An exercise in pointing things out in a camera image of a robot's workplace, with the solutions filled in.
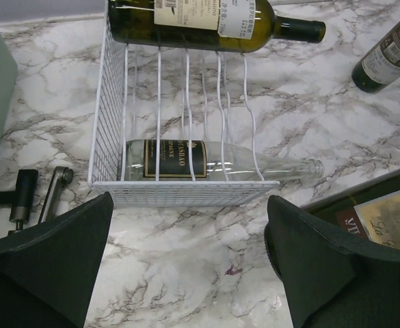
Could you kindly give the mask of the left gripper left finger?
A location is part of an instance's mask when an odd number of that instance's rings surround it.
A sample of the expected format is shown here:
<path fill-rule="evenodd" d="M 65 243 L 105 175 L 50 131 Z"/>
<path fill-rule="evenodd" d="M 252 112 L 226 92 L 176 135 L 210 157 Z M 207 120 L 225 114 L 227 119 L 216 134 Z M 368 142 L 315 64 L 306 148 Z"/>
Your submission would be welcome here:
<path fill-rule="evenodd" d="M 0 238 L 0 327 L 83 327 L 114 202 L 106 192 Z"/>

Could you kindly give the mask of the green bottle brown label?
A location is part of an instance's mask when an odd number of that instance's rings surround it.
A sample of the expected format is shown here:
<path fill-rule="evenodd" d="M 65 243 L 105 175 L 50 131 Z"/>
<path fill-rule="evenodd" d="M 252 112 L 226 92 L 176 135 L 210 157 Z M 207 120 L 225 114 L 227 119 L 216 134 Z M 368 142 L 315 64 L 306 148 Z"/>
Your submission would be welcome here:
<path fill-rule="evenodd" d="M 400 250 L 400 169 L 302 210 L 353 235 Z"/>

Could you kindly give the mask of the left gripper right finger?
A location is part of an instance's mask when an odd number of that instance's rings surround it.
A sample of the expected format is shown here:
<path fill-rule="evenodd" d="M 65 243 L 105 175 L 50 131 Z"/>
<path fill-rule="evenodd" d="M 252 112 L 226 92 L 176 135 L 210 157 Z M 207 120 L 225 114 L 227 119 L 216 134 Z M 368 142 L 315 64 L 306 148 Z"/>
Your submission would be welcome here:
<path fill-rule="evenodd" d="M 354 236 L 280 196 L 265 237 L 294 327 L 400 327 L 400 251 Z"/>

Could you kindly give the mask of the green bottle white label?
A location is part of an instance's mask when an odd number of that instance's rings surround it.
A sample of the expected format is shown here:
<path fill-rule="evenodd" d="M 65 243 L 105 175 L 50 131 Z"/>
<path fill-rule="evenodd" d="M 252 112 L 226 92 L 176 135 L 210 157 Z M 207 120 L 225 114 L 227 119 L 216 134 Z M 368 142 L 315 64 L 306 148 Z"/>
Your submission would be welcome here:
<path fill-rule="evenodd" d="M 319 43 L 325 23 L 275 14 L 266 0 L 108 1 L 117 42 L 252 53 L 272 38 Z"/>

